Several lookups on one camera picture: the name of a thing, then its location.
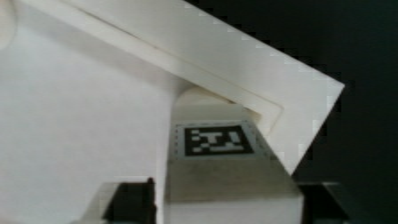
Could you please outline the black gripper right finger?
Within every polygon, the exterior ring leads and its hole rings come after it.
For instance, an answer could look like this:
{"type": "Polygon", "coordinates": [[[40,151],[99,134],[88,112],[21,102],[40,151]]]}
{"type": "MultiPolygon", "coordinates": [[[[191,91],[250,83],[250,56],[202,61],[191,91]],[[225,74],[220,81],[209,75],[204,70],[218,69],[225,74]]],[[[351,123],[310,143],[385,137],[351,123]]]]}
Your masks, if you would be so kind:
{"type": "Polygon", "coordinates": [[[367,224],[366,213],[337,182],[300,182],[303,210],[300,224],[367,224]]]}

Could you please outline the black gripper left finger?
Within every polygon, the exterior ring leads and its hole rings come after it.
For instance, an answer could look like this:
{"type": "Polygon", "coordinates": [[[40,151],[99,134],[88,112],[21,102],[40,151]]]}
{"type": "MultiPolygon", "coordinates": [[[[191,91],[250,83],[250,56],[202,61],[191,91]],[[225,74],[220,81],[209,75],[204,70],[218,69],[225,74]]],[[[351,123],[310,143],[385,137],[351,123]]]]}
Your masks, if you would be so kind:
{"type": "Polygon", "coordinates": [[[156,224],[154,180],[104,183],[72,224],[156,224]]]}

